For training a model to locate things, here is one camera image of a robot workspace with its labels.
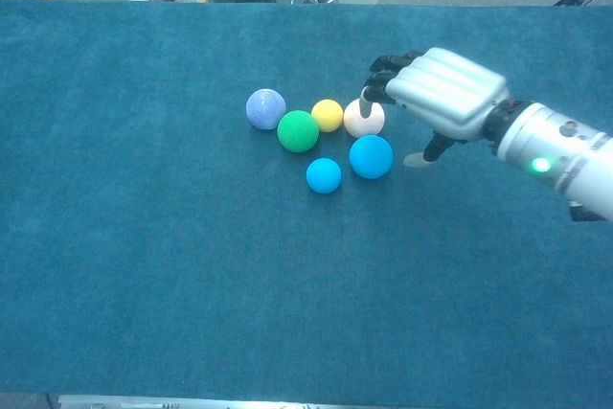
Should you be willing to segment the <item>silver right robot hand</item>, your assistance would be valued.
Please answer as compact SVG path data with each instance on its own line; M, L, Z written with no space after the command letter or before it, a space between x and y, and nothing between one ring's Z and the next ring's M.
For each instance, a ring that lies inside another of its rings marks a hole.
M378 57L359 96L359 113L376 103L395 104L425 122L433 138L403 159L409 168L434 164L455 144L483 138L489 113L510 98L506 78L446 49Z

